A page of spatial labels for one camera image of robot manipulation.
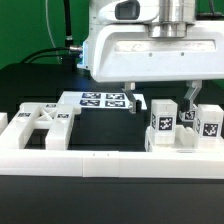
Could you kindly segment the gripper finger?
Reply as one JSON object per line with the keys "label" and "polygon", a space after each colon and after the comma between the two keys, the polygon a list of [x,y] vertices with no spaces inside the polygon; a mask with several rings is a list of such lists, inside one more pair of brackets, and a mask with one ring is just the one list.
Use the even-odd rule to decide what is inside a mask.
{"label": "gripper finger", "polygon": [[136,114],[141,112],[142,102],[135,98],[133,90],[135,89],[134,82],[125,82],[122,91],[129,100],[129,112],[131,114]]}
{"label": "gripper finger", "polygon": [[188,90],[184,96],[183,103],[181,105],[182,112],[188,112],[193,109],[194,100],[196,99],[197,95],[199,94],[202,88],[202,81],[201,80],[187,81],[186,86],[188,87]]}

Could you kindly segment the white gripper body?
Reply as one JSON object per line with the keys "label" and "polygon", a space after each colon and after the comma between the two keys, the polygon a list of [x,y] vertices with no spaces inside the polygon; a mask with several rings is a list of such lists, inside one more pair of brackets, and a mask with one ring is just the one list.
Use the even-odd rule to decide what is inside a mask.
{"label": "white gripper body", "polygon": [[196,0],[90,0],[87,68],[98,82],[224,78],[224,21]]}

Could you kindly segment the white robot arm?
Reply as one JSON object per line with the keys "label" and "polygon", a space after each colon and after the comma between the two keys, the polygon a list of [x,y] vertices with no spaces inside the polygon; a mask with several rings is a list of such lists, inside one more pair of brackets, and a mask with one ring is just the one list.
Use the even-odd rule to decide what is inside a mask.
{"label": "white robot arm", "polygon": [[90,0],[80,68],[98,82],[123,82],[130,111],[137,82],[185,81],[185,108],[204,80],[224,79],[224,21],[199,15],[196,0]]}

